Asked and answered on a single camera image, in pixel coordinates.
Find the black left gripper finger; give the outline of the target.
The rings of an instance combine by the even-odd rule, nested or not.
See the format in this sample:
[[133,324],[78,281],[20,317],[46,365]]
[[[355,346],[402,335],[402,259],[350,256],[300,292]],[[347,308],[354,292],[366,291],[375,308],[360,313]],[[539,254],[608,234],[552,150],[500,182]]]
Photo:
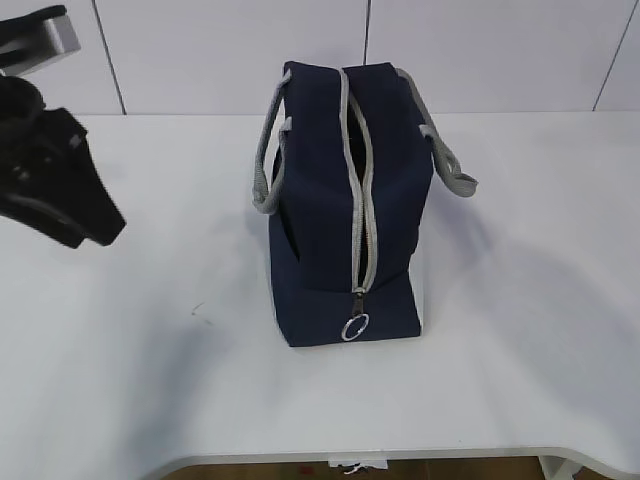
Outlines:
[[66,247],[85,240],[109,246],[126,226],[86,144],[63,155],[46,152],[33,180],[32,227]]

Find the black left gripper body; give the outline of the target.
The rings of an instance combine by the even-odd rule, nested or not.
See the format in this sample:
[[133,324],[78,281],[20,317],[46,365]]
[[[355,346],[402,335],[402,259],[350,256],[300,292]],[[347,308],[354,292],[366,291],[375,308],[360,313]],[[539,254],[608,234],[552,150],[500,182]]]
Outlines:
[[1,79],[1,215],[44,235],[88,235],[90,150],[86,129],[40,91]]

